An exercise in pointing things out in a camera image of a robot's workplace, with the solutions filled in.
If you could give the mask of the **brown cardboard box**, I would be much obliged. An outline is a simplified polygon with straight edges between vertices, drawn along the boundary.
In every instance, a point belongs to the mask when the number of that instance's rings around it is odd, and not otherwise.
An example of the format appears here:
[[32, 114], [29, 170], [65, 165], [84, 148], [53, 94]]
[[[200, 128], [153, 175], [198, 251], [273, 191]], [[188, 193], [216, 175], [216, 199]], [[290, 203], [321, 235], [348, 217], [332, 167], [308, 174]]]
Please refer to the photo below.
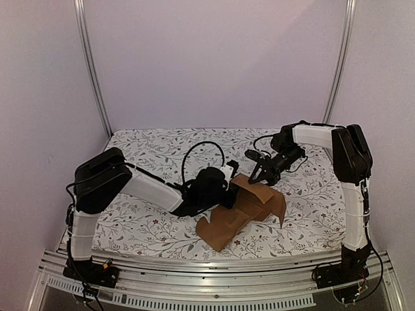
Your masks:
[[222, 251], [251, 221], [262, 222], [271, 214], [282, 225], [286, 211], [284, 195], [263, 184], [248, 182], [248, 176], [238, 174], [231, 180], [237, 186], [236, 201], [231, 209], [215, 207], [210, 219], [202, 217], [196, 224], [196, 234], [212, 249]]

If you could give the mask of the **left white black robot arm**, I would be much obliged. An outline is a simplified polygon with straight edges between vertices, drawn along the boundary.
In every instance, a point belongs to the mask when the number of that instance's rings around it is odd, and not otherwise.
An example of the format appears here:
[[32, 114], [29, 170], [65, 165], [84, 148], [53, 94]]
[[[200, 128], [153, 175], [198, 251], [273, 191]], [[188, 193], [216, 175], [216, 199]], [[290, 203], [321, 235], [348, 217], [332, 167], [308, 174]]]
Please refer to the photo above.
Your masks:
[[150, 172], [128, 163], [123, 152], [110, 148], [81, 164], [75, 180], [65, 189], [71, 197], [66, 225], [67, 250], [72, 272], [82, 281], [97, 274], [92, 263], [92, 243], [99, 216], [118, 194], [142, 199], [177, 216], [197, 216], [222, 205], [232, 208], [236, 191], [231, 185], [239, 163], [223, 161], [220, 168], [203, 168], [196, 178], [169, 183]]

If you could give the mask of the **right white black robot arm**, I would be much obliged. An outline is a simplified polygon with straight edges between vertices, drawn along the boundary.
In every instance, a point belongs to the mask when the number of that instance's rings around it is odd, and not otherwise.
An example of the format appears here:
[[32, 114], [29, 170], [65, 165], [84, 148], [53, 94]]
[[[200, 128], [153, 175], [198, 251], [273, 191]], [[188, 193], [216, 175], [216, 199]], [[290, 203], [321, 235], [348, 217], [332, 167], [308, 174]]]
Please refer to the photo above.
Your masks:
[[245, 152], [248, 159], [255, 161], [248, 178], [250, 184], [266, 181], [268, 186], [275, 185], [282, 172], [306, 157], [304, 144], [331, 152], [333, 170], [342, 186], [346, 204], [346, 236], [335, 277], [340, 282], [350, 282], [365, 267], [372, 249], [368, 223], [373, 159], [361, 127], [358, 124], [339, 126], [299, 121], [283, 126], [271, 138], [271, 148], [277, 153], [274, 157], [255, 148]]

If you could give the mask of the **front aluminium rail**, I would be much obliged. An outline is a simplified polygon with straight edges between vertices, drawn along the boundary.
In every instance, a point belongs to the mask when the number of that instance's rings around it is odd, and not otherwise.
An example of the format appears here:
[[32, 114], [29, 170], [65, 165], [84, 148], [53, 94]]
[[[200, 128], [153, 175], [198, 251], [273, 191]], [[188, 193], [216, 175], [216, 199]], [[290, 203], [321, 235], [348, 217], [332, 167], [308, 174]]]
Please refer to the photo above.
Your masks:
[[318, 288], [315, 267], [337, 263], [338, 251], [241, 260], [113, 256], [115, 288], [82, 301], [82, 286], [64, 277], [62, 249], [45, 251], [29, 310], [406, 310], [389, 256], [368, 259], [370, 275], [355, 303], [339, 303], [334, 288]]

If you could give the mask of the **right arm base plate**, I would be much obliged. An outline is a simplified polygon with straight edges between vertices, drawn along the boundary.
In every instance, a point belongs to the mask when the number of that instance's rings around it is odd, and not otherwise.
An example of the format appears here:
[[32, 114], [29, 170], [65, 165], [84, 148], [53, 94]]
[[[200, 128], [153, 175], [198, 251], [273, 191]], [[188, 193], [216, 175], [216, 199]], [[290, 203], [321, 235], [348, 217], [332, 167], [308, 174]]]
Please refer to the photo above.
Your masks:
[[369, 275], [367, 267], [356, 272], [342, 270], [341, 264], [324, 263], [313, 269], [311, 278], [316, 283], [317, 288], [321, 289], [363, 280]]

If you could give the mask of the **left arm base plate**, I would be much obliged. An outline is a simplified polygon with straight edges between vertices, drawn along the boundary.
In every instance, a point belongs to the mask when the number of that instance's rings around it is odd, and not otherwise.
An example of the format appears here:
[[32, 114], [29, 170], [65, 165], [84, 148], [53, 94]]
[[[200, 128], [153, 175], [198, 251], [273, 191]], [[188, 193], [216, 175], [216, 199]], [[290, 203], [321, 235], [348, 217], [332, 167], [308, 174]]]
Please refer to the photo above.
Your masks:
[[112, 264], [94, 263], [89, 260], [67, 260], [63, 276], [84, 281], [88, 284], [115, 288], [119, 278], [120, 269]]

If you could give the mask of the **right aluminium frame post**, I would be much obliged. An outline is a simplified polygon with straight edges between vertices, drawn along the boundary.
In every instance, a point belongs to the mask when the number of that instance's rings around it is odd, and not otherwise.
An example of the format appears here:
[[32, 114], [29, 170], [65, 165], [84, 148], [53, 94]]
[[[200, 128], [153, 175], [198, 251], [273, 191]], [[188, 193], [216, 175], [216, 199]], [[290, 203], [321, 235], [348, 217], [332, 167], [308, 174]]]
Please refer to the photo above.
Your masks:
[[331, 87], [329, 90], [326, 108], [324, 110], [324, 114], [322, 118], [323, 123], [330, 122], [332, 115], [333, 115], [333, 110], [335, 108], [335, 104], [337, 101], [337, 96], [340, 90], [342, 75], [343, 75], [344, 68], [346, 65], [348, 49], [350, 46], [350, 40], [351, 40], [352, 31], [353, 31], [356, 4], [357, 4], [356, 0], [346, 1], [344, 23], [343, 23], [341, 40], [340, 40], [340, 48], [338, 51], [337, 63], [335, 66], [333, 80], [332, 80]]

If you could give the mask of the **aluminium frame post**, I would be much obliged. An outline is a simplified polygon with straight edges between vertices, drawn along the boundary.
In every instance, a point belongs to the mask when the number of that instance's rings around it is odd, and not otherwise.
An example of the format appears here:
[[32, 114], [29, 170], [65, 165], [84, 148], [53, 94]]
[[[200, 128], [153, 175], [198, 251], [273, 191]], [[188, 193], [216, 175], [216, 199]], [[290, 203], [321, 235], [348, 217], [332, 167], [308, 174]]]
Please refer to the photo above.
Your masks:
[[86, 68], [89, 76], [89, 81], [91, 85], [91, 90], [97, 106], [99, 117], [104, 128], [104, 132], [108, 138], [113, 136], [113, 130], [110, 124], [110, 119], [108, 112], [104, 103], [104, 97], [101, 90], [101, 85], [99, 82], [99, 77], [97, 74], [97, 69], [93, 59], [93, 50], [91, 46], [91, 41], [88, 32], [88, 23], [86, 18], [85, 5], [83, 0], [74, 0], [75, 6], [75, 15], [77, 19], [78, 33], [80, 36], [80, 42], [82, 51], [84, 54], [84, 59], [86, 63]]
[[340, 90], [342, 75], [343, 75], [344, 68], [346, 65], [348, 49], [350, 46], [350, 40], [351, 40], [352, 31], [353, 31], [356, 4], [357, 4], [356, 0], [346, 1], [344, 23], [343, 23], [341, 40], [340, 40], [340, 48], [338, 51], [337, 63], [335, 66], [333, 80], [332, 80], [331, 87], [329, 90], [326, 108], [324, 110], [324, 114], [322, 118], [323, 123], [330, 122], [332, 115], [333, 115], [333, 110], [335, 108], [335, 104], [337, 101], [337, 96]]

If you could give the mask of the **left aluminium frame post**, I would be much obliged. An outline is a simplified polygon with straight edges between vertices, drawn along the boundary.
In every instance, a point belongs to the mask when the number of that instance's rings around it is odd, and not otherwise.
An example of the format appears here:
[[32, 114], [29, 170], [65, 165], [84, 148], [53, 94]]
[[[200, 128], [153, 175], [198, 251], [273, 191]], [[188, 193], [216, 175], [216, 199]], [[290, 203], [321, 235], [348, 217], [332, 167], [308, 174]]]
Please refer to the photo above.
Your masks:
[[101, 90], [101, 85], [99, 82], [99, 77], [97, 74], [97, 69], [93, 59], [93, 50], [91, 46], [91, 41], [88, 32], [88, 23], [86, 18], [85, 5], [83, 0], [74, 0], [75, 6], [75, 15], [77, 19], [78, 33], [80, 36], [80, 42], [82, 51], [84, 54], [84, 59], [86, 63], [86, 68], [89, 76], [89, 81], [91, 85], [91, 90], [97, 106], [99, 117], [104, 128], [104, 132], [108, 138], [113, 136], [113, 130], [110, 124], [110, 119], [108, 112], [104, 103], [104, 97]]

